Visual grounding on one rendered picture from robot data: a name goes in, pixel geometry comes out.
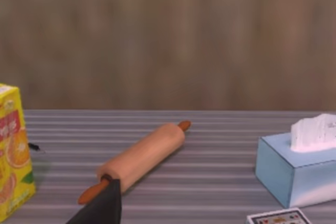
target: light blue tissue box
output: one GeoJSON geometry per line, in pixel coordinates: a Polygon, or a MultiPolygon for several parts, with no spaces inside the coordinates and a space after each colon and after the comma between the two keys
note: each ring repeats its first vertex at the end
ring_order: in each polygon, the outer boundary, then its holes
{"type": "Polygon", "coordinates": [[[290,133],[262,137],[256,176],[284,208],[336,199],[336,149],[297,153],[290,133]]]}

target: white tissue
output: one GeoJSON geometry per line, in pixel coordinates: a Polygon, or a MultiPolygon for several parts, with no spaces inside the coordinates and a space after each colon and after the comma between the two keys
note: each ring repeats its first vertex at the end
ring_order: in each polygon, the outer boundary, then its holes
{"type": "Polygon", "coordinates": [[[291,149],[294,152],[316,152],[335,147],[336,115],[304,118],[291,127],[291,149]]]}

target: black pointed object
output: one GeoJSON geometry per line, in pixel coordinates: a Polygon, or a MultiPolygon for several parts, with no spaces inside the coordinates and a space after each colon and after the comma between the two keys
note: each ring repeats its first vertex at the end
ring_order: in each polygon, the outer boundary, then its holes
{"type": "Polygon", "coordinates": [[[80,209],[66,224],[120,224],[120,180],[111,183],[91,202],[80,209]]]}

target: green leaf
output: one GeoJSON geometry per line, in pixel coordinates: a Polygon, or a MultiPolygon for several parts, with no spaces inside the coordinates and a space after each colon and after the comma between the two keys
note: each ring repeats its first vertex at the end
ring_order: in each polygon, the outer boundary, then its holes
{"type": "Polygon", "coordinates": [[[23,179],[21,180],[22,183],[25,184],[31,184],[34,182],[34,175],[33,175],[33,171],[31,170],[29,173],[26,174],[26,176],[23,177],[23,179]]]}

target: orange slice picture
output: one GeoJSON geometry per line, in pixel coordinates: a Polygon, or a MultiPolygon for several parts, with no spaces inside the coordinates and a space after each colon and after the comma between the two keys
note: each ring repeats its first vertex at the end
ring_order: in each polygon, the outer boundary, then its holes
{"type": "Polygon", "coordinates": [[[5,182],[3,188],[0,190],[0,205],[5,203],[13,195],[16,186],[16,176],[14,173],[5,182]]]}
{"type": "Polygon", "coordinates": [[[13,168],[22,168],[29,163],[29,148],[27,133],[25,129],[20,129],[7,143],[6,159],[13,168]]]}

